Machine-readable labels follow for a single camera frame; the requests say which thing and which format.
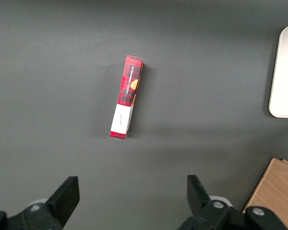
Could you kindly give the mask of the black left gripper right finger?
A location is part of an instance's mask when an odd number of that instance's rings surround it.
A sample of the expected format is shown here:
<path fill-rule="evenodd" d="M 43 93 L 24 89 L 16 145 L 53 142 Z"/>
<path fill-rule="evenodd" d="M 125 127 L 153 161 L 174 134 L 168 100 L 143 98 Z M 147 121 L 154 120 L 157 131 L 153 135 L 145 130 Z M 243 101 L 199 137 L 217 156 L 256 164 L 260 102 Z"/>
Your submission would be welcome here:
<path fill-rule="evenodd" d="M 220 199 L 211 199 L 196 175 L 187 176 L 187 200 L 192 216 L 180 230 L 286 230 L 271 210 L 250 206 L 244 213 Z"/>

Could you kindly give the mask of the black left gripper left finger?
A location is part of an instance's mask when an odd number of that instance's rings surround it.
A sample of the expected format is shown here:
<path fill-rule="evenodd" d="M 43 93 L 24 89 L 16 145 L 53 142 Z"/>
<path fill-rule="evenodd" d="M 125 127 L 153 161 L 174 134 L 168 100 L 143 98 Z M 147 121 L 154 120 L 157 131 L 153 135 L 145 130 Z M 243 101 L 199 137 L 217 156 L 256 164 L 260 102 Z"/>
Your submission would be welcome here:
<path fill-rule="evenodd" d="M 77 176 L 69 176 L 45 202 L 7 219 L 8 230 L 62 230 L 80 201 Z"/>

